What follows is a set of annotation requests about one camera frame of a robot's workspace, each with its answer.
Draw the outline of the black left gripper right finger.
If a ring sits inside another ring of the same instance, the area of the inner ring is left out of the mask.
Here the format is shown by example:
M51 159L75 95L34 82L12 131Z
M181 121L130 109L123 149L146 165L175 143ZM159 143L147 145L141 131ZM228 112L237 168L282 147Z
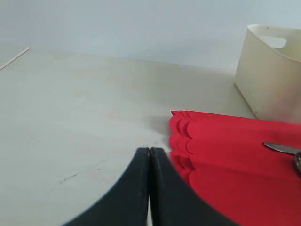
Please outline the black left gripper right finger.
M234 226L186 184L164 149L150 149L149 194L154 226Z

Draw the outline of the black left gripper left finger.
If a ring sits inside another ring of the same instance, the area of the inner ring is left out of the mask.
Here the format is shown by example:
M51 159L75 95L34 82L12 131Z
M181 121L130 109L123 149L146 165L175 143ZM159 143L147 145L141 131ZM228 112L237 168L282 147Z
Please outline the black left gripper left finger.
M114 186L66 226L145 226L148 215L150 149L138 148Z

